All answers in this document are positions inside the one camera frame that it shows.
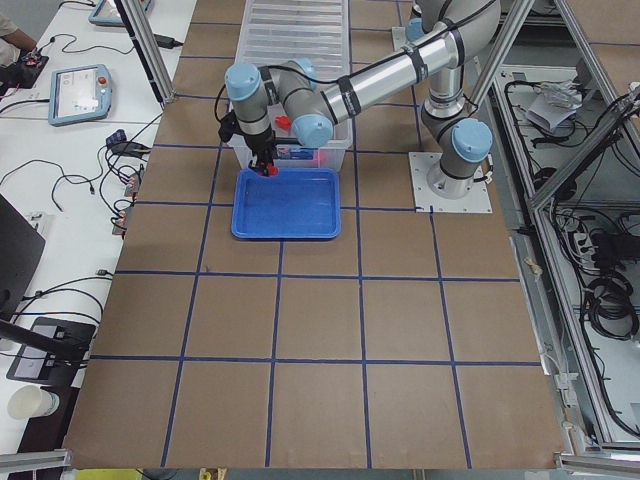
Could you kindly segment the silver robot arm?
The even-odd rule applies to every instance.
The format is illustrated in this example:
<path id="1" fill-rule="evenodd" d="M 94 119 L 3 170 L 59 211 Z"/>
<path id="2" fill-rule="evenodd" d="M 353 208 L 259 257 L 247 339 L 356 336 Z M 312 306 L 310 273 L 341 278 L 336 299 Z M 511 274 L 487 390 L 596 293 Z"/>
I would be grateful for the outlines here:
<path id="1" fill-rule="evenodd" d="M 463 114 L 464 65 L 492 39 L 501 7 L 497 1 L 421 1 L 418 6 L 419 37 L 335 80 L 316 79 L 307 59 L 262 67 L 233 64 L 225 73 L 223 88 L 232 109 L 219 120 L 220 139 L 243 137 L 252 153 L 251 169 L 269 176 L 275 172 L 279 142 L 269 106 L 283 107 L 298 144 L 318 149 L 332 139 L 336 125 L 427 81 L 429 95 L 421 119 L 442 154 L 426 179 L 430 190 L 442 198 L 464 197 L 493 144 L 489 127 Z"/>

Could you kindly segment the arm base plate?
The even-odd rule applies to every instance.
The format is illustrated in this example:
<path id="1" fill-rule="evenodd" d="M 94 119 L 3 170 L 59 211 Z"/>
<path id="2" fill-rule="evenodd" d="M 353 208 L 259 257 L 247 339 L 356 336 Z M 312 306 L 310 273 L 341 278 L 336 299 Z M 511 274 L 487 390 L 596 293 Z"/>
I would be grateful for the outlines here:
<path id="1" fill-rule="evenodd" d="M 406 46 L 412 44 L 414 40 L 420 37 L 422 29 L 415 30 L 410 26 L 393 27 L 391 29 L 393 50 L 403 54 L 411 59 L 411 52 L 406 52 Z"/>
<path id="2" fill-rule="evenodd" d="M 415 210 L 424 213 L 491 214 L 493 212 L 483 167 L 476 165 L 467 179 L 448 177 L 440 165 L 440 152 L 408 154 Z"/>

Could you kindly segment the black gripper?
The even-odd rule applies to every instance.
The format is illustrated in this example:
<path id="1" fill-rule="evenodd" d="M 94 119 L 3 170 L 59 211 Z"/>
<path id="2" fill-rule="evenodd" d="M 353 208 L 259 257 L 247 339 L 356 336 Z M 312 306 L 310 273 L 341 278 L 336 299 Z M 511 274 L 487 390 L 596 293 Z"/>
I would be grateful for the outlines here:
<path id="1" fill-rule="evenodd" d="M 235 112 L 228 112 L 219 123 L 220 140 L 235 150 L 241 166 L 268 177 L 267 166 L 275 165 L 277 154 L 275 131 L 268 116 L 246 122 L 239 120 Z"/>

